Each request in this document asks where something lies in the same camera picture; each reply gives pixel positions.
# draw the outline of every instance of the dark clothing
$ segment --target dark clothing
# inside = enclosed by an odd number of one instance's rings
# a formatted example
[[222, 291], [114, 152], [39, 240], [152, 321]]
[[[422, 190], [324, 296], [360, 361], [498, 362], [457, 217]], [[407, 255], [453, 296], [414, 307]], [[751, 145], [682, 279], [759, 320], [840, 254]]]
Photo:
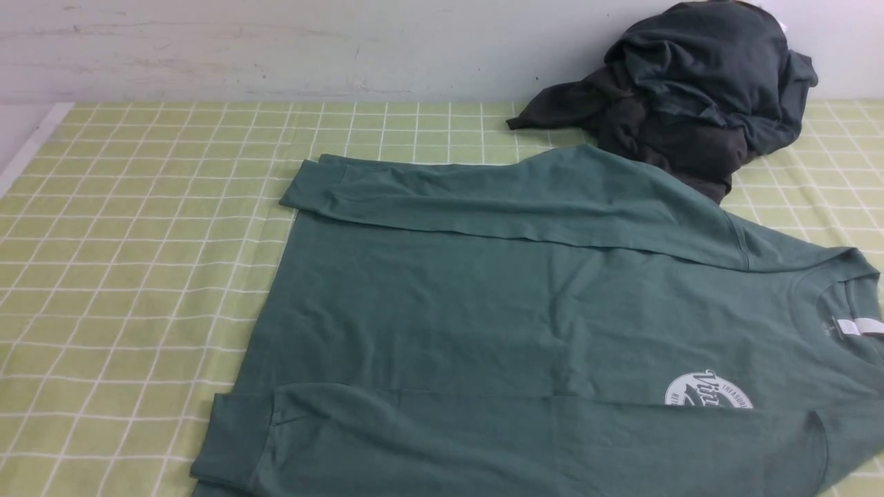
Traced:
[[647, 164], [322, 156], [280, 203], [194, 495], [810, 497], [884, 447], [879, 273]]
[[756, 154], [739, 129], [670, 120], [651, 108], [625, 65], [615, 62], [578, 83], [545, 89], [508, 124], [513, 129], [582, 127], [598, 138], [602, 150], [654, 165], [721, 203], [730, 192], [731, 173]]
[[730, 174], [793, 142], [811, 60], [777, 20], [737, 2], [678, 4], [638, 22], [582, 81], [543, 90], [512, 129], [579, 126], [720, 203]]

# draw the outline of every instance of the bed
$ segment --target bed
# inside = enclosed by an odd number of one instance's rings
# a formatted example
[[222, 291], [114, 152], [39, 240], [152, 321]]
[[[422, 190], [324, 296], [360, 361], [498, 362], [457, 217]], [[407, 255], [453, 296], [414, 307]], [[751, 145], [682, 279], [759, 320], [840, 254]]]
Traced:
[[[301, 160], [511, 164], [588, 141], [509, 132], [521, 107], [73, 106], [0, 199], [0, 495], [189, 495]], [[811, 102], [802, 137], [745, 166], [723, 206], [884, 269], [884, 101]], [[884, 495], [884, 455], [827, 495]]]

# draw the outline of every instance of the shirt sleeve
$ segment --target shirt sleeve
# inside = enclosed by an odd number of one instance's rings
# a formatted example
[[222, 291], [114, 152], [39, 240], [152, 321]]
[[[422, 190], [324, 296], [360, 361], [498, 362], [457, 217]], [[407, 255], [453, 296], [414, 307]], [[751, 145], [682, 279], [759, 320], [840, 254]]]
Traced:
[[717, 205], [663, 171], [590, 146], [507, 166], [323, 157], [301, 165], [280, 203], [351, 223], [747, 266]]
[[814, 413], [300, 383], [219, 395], [193, 473], [257, 497], [806, 497], [825, 464]]

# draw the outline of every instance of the wall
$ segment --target wall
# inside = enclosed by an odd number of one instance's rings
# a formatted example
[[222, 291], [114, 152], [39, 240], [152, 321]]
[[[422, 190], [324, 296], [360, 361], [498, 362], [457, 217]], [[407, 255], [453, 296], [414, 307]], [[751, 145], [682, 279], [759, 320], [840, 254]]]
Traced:
[[[525, 100], [672, 0], [5, 0], [0, 103]], [[812, 96], [884, 97], [884, 3], [772, 0]]]

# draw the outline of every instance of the circular logo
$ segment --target circular logo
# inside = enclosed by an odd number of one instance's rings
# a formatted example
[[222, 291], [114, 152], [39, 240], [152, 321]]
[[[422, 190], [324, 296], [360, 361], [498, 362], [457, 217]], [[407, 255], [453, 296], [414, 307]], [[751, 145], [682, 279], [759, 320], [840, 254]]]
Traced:
[[666, 404], [752, 409], [752, 402], [743, 390], [712, 370], [676, 378], [666, 390]]

